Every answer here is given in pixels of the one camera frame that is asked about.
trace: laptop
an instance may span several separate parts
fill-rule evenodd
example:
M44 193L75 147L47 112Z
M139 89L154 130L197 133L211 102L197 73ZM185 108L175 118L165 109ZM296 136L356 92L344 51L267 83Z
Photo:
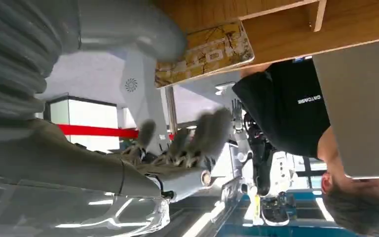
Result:
M346 175L379 178L379 42L313 61Z

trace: red stripe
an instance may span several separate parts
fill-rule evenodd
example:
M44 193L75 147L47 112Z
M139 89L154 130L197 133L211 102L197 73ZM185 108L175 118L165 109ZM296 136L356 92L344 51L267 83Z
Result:
M66 124L58 124L58 126L65 135L107 136L128 139L136 139L139 136L139 131L134 129L90 127Z

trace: man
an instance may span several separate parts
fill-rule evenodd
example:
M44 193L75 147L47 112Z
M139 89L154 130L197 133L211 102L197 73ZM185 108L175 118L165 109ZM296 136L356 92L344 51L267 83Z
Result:
M337 224L379 235L379 179L345 176L312 60L248 68L233 91L271 144L327 164L323 200Z

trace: robot finger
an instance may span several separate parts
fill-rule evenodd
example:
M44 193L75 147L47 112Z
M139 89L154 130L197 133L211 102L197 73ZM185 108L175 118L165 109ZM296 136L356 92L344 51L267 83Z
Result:
M231 113L226 108L217 110L209 121L207 133L199 148L203 155L216 159L222 152L231 129Z
M199 152L199 148L202 147L204 143L204 138L208 133L209 129L209 123L212 118L212 114L205 113L200 116L200 118L197 120L197 128L195 129L194 137L192 138L191 142L188 144L186 151L194 155L195 153Z

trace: white wall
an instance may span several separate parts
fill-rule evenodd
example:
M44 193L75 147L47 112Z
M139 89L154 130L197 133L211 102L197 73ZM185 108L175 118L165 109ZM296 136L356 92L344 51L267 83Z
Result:
M69 100L69 117L71 125L118 128L116 106ZM72 135L71 142L82 144L91 151L108 153L111 149L119 149L118 137Z
M55 124L70 124L69 104L67 100L56 102L50 105L50 120Z

